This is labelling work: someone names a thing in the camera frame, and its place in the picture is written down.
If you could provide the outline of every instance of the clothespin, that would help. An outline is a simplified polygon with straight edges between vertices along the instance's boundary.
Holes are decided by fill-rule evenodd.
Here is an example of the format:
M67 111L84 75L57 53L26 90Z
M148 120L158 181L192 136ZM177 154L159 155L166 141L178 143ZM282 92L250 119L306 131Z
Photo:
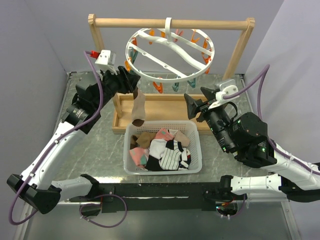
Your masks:
M131 58L131 62L132 64L135 64L135 61L137 59L137 56L138 56L138 51L134 51L134 50L131 50L129 55L130 55L130 58Z
M132 39L132 44L138 46L137 39L135 37Z
M196 78L194 78L192 81L187 80L187 83L194 89L196 87Z
M154 88L161 94L164 93L164 86L162 85L162 82L160 82L160 85L157 85L157 83L154 81L153 83Z
M149 35L150 35L150 36L155 36L155 30L151 29L151 30L149 31Z
M208 47L208 43L207 43L207 38L206 38L206 39L204 39L204 42L203 42L203 48L207 49L207 47ZM201 52L201 55L202 55L202 58L203 58L205 64L208 64L209 61L211 61L211 56L205 57L204 52ZM210 72L210 67L204 73L208 74L209 72Z
M124 61L124 65L125 65L125 69L126 69L128 72L130 72L131 67L130 67L130 65L129 65L129 63L128 63L127 60Z
M179 83L178 83L178 82L175 82L175 83L172 85L172 89L173 89L173 91L178 92L178 90L179 90Z
M198 37L197 39L194 39L195 34L196 34L196 30L193 30L193 33L192 33L192 36L191 36L191 42L194 43L194 44L200 40L200 37Z
M181 30L181 32L179 32L179 29L176 29L175 30L175 34L177 34L177 35L179 35L180 37L184 34L184 31L183 30Z

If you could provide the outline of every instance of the teal clothespin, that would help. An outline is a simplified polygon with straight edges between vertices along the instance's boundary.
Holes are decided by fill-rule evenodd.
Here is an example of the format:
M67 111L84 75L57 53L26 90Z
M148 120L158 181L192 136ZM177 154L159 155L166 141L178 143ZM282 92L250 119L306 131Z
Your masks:
M173 91L178 92L178 90L179 90L179 83L178 83L178 82L175 82L175 83L172 85L172 89L173 89Z
M138 51L135 51L133 48L131 48L129 56L131 58L131 63L135 64L135 61L136 61L137 56L138 56Z
M187 82L193 89L196 87L196 78L194 78L192 81L187 80Z

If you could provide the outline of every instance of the sock hanger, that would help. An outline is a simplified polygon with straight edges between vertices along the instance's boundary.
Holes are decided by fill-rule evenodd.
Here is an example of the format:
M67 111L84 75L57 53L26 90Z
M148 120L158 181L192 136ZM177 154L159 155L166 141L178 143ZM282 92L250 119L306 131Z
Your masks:
M159 93L163 93L164 91L163 83L173 84L172 89L175 92L179 90L179 83L184 81L187 81L192 88L195 88L196 78L201 74L209 72L209 67L212 64L212 59L215 55L214 44L211 38L205 32L199 29L190 29L192 31L192 37L191 39L186 39L183 37L184 31L181 29L175 29L175 31L171 32L171 24L172 19L168 17L165 20L164 28L157 28L161 32L161 36L156 36L156 28L142 28L136 31L127 42L125 48L126 67L130 67L130 70L143 77L143 80L151 81L152 85ZM203 45L201 43L199 44L200 36L197 37L197 35L200 35L205 39ZM151 55L150 53L143 50L142 47L137 46L138 37L141 39L145 39L150 45L152 45L153 43L157 43L166 46L167 48L176 52L183 61L188 63L191 67L195 68L196 71L193 74L187 75L170 66L168 63L161 61L156 57L156 55ZM186 45L201 52L204 62L200 62L189 55L185 47ZM137 52L139 52L142 57L147 57L148 61L153 61L163 67L166 72L173 73L175 77L172 78L170 77L172 75L168 74L167 78L158 78L138 69L133 64L136 60Z

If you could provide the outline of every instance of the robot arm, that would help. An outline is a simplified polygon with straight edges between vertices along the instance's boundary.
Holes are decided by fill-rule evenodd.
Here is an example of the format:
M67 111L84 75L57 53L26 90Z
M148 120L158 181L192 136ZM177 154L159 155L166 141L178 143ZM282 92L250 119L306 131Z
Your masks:
M119 66L118 71L107 70L106 72L102 72L102 74L102 106L105 106L116 93L132 93L140 79L138 75L127 72L123 66ZM19 191L24 184L19 197L42 214L50 212L60 201L77 196L96 196L99 182L87 174L83 174L75 179L53 181L63 162L66 160L67 154L90 132L101 117L98 114L88 124L66 135L60 141L57 140L59 136L91 118L99 107L99 87L93 73L84 74L83 76L82 80L75 87L76 94L71 106L68 107L62 116L57 130L48 144L26 170L20 175L12 174L7 180L7 184L15 192ZM32 173L35 165L40 163L41 158L52 143L56 143L55 146L46 154L37 170Z
M195 118L200 113L196 120L206 121L224 152L232 153L246 166L276 173L258 177L223 176L220 183L227 189L225 193L258 194L267 198L286 196L296 202L320 200L318 163L307 163L283 150L268 138L267 124L254 113L247 112L237 119L237 115L228 116L227 104L232 104L238 111L230 102L234 99L230 97L238 91L233 79L220 83L216 89L201 87L201 91L207 98L205 102L184 95L188 118Z

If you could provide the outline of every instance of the black and white sock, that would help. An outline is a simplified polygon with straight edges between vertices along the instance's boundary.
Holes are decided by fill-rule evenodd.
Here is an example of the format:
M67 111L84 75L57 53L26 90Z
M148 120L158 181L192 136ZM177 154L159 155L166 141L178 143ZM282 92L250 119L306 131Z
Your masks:
M180 160L179 160L179 167L178 170L188 170L189 165L191 163L191 154L188 149L183 147L183 152L181 154Z
M167 141L160 167L163 170L178 170L179 161L183 152L181 142L175 140Z

